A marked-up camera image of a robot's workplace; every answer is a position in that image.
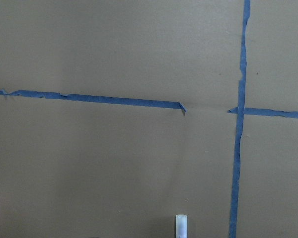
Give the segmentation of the purple highlighter pen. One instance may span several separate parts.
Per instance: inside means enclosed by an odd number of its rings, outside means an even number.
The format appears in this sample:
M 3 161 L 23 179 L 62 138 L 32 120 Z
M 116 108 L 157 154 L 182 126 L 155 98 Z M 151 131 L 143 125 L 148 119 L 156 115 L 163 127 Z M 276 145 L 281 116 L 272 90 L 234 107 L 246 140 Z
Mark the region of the purple highlighter pen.
M 175 216 L 175 237 L 188 237 L 188 217 L 184 214 L 177 214 Z

